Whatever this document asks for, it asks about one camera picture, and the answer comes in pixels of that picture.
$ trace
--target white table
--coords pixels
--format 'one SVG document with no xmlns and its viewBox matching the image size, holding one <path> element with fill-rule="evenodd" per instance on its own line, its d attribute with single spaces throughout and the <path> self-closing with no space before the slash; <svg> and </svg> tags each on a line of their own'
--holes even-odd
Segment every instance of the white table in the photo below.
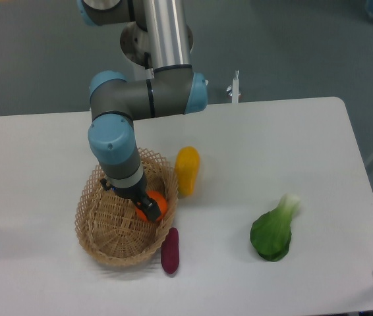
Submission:
<svg viewBox="0 0 373 316">
<path fill-rule="evenodd" d="M 74 214 L 96 165 L 89 113 L 0 117 L 0 315 L 313 315 L 373 309 L 373 195 L 337 98 L 210 105 L 135 123 L 140 147 L 202 168 L 180 202 L 181 266 L 128 270 L 78 245 Z M 260 259 L 251 224 L 302 198 L 289 254 Z"/>
</svg>

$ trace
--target purple sweet potato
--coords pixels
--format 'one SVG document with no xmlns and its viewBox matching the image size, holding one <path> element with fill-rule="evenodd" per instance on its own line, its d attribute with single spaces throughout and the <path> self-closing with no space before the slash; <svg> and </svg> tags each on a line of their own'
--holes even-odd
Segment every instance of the purple sweet potato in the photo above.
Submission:
<svg viewBox="0 0 373 316">
<path fill-rule="evenodd" d="M 163 270 L 172 275 L 179 266 L 179 233 L 175 227 L 169 229 L 166 239 L 161 245 L 160 255 Z"/>
</svg>

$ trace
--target woven basket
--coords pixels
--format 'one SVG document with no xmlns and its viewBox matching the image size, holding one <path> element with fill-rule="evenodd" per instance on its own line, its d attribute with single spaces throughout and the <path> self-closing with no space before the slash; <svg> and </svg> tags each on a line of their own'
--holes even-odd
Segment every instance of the woven basket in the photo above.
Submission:
<svg viewBox="0 0 373 316">
<path fill-rule="evenodd" d="M 149 259 L 171 228 L 178 201 L 178 182 L 173 168 L 159 153 L 139 149 L 148 181 L 147 190 L 163 194 L 167 213 L 159 223 L 138 218 L 134 204 L 110 190 L 103 190 L 104 172 L 96 166 L 76 209 L 75 231 L 80 245 L 95 260 L 127 267 Z"/>
</svg>

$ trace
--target orange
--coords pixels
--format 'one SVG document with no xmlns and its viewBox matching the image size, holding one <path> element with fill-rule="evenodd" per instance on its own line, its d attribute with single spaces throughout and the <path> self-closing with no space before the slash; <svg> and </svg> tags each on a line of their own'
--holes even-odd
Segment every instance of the orange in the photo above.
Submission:
<svg viewBox="0 0 373 316">
<path fill-rule="evenodd" d="M 159 216 L 159 218 L 156 221 L 156 222 L 160 222 L 164 218 L 164 216 L 166 215 L 167 202 L 166 202 L 165 198 L 157 191 L 147 191 L 147 194 L 150 198 L 152 198 L 154 201 L 157 202 L 157 204 L 160 208 L 161 215 Z M 136 214 L 138 215 L 138 217 L 140 217 L 140 219 L 142 219 L 144 222 L 149 222 L 146 215 L 139 208 L 135 207 L 135 211 L 136 211 Z"/>
</svg>

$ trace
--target yellow bell pepper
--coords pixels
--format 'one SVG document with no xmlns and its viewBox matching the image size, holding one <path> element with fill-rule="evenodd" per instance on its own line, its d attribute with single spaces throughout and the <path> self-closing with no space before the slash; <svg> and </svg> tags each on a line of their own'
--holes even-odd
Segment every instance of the yellow bell pepper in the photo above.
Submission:
<svg viewBox="0 0 373 316">
<path fill-rule="evenodd" d="M 178 152 L 175 172 L 178 176 L 178 191 L 183 196 L 194 193 L 195 180 L 200 168 L 200 155 L 197 149 L 188 146 Z"/>
</svg>

